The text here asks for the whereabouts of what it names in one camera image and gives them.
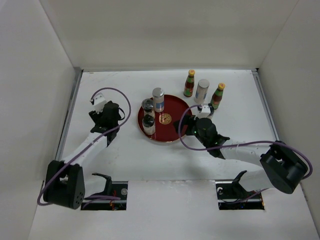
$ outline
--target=white floor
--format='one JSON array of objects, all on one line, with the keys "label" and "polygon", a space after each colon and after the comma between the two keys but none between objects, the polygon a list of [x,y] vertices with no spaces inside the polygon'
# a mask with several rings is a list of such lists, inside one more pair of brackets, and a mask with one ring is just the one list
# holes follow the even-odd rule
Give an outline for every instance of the white floor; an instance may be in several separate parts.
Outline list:
[{"label": "white floor", "polygon": [[[102,87],[123,91],[132,116],[111,145],[97,156],[91,173],[129,181],[126,211],[79,211],[59,206],[38,207],[29,240],[316,240],[319,239],[300,186],[292,195],[275,189],[263,193],[265,210],[219,211],[214,179],[233,179],[257,166],[211,157],[185,149],[180,142],[156,143],[138,129],[141,101],[153,88],[183,97],[187,70],[84,73],[77,95],[63,155],[71,153],[93,127],[89,99]],[[218,83],[226,84],[212,121],[220,134],[239,141],[274,140],[273,131],[249,70],[196,69],[196,83],[210,81],[207,100]],[[104,91],[108,100],[127,113],[123,97]],[[195,137],[185,137],[201,148]]]}]

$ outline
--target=jar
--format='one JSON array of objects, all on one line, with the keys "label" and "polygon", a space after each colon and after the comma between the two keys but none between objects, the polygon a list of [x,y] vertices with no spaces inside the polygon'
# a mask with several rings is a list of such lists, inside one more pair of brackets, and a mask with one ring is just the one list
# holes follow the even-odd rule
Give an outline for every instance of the jar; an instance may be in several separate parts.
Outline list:
[{"label": "jar", "polygon": [[157,113],[161,113],[165,109],[165,92],[162,88],[156,87],[152,91],[153,108]]},{"label": "jar", "polygon": [[152,135],[156,132],[155,118],[149,114],[142,119],[143,131],[146,135]]},{"label": "jar", "polygon": [[147,98],[142,101],[141,106],[143,108],[144,116],[150,115],[154,119],[156,118],[155,110],[154,110],[154,101],[150,98]]},{"label": "jar", "polygon": [[201,79],[198,82],[198,86],[196,88],[196,93],[194,97],[194,101],[197,104],[203,104],[205,102],[209,85],[210,83],[207,79]]}]

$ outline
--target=red plate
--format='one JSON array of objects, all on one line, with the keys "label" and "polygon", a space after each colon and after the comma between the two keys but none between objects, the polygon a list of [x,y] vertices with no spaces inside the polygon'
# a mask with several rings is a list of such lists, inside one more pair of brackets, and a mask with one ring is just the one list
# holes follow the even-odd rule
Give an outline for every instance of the red plate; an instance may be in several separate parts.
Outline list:
[{"label": "red plate", "polygon": [[[144,117],[144,110],[142,107],[138,113],[138,125],[141,131],[149,139],[157,142],[170,143],[179,139],[178,133],[174,127],[174,122],[179,121],[184,111],[188,108],[188,104],[181,98],[164,95],[164,111],[155,113],[155,133],[153,135],[146,135],[142,126],[142,119]],[[182,129],[181,135],[184,136],[187,126]]]}]

